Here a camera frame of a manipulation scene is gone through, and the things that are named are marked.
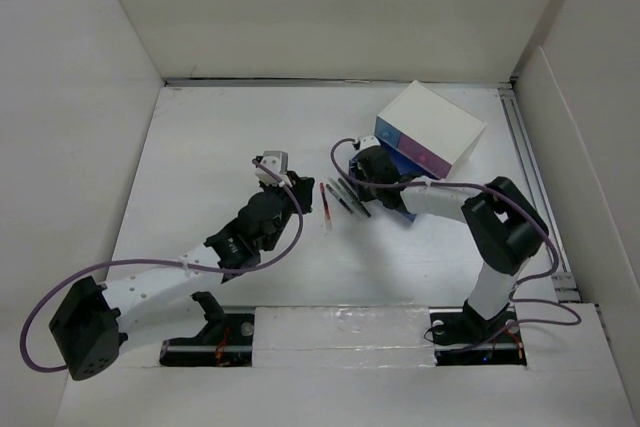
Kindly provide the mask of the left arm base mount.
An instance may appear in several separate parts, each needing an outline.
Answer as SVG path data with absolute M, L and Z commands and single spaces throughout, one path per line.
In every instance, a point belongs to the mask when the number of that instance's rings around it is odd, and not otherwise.
M 189 337 L 162 343 L 159 364 L 163 367 L 251 367 L 255 309 L 224 309 L 210 292 L 191 295 L 199 305 L 204 324 Z

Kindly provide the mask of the white drawer organizer box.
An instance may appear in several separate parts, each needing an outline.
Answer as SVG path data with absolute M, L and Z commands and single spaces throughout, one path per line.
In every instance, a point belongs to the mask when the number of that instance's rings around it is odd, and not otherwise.
M 487 127 L 484 121 L 417 81 L 378 116 L 450 163 L 447 177 L 464 164 Z

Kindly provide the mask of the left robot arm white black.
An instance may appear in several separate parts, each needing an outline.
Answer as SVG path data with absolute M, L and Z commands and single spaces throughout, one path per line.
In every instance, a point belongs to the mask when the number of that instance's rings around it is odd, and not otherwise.
M 75 381 L 92 378 L 120 355 L 178 338 L 221 341 L 226 315 L 213 295 L 218 283 L 267 267 L 293 216 L 312 210 L 312 177 L 258 169 L 260 192 L 218 233 L 176 261 L 142 260 L 145 271 L 98 283 L 89 274 L 66 282 L 49 330 Z

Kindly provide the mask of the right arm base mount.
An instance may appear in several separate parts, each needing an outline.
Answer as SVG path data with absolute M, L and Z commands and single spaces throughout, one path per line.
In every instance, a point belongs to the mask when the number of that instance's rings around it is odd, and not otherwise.
M 429 324 L 423 334 L 434 348 L 437 367 L 525 366 L 521 334 L 502 331 L 517 320 L 512 306 L 485 320 L 470 307 L 430 307 Z

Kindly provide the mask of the black gold pen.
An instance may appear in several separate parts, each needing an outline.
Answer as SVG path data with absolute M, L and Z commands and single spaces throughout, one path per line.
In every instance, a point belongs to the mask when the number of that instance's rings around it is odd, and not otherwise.
M 342 190 L 347 194 L 349 199 L 352 201 L 354 206 L 366 217 L 371 218 L 371 213 L 366 209 L 364 204 L 359 200 L 351 187 L 344 181 L 343 178 L 338 179 L 338 184 L 342 188 Z

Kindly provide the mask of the green gel pen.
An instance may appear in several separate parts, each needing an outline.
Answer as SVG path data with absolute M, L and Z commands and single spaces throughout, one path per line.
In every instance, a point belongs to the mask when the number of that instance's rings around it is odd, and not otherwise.
M 337 180 L 333 178 L 329 178 L 329 184 L 341 196 L 341 198 L 350 206 L 350 208 L 354 212 L 358 213 L 361 216 L 365 216 L 365 214 L 359 207 L 356 200 L 352 197 L 351 194 L 347 192 L 347 190 L 344 187 L 341 186 L 341 184 Z

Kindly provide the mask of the black gel pen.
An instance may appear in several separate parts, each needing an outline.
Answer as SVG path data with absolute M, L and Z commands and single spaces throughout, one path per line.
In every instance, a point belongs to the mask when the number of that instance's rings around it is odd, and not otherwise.
M 326 189 L 329 191 L 331 196 L 344 208 L 350 215 L 355 215 L 354 210 L 349 206 L 349 204 L 342 198 L 342 196 L 332 187 L 332 185 L 326 185 Z

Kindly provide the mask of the red gel pen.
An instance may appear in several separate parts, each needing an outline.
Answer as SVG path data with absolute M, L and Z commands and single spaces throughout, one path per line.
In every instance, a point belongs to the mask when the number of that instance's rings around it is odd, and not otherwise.
M 322 207 L 324 212 L 325 227 L 327 232 L 331 232 L 333 229 L 332 218 L 331 218 L 329 203 L 326 197 L 326 188 L 323 182 L 319 183 L 319 190 L 320 190 L 320 196 L 321 196 Z

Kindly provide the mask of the pink drawer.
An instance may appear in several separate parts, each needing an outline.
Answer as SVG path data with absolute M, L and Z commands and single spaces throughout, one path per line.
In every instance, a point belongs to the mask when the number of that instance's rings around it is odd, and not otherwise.
M 452 165 L 404 133 L 399 136 L 397 150 L 436 179 L 444 179 Z

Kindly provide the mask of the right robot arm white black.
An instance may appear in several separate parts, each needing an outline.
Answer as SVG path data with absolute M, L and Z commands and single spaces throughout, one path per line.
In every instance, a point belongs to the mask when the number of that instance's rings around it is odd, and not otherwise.
M 493 335 L 521 271 L 548 239 L 545 222 L 506 177 L 469 185 L 478 191 L 470 195 L 449 182 L 400 173 L 390 153 L 372 136 L 355 141 L 353 147 L 349 180 L 363 200 L 377 200 L 405 216 L 428 214 L 468 227 L 483 265 L 455 328 L 474 341 Z

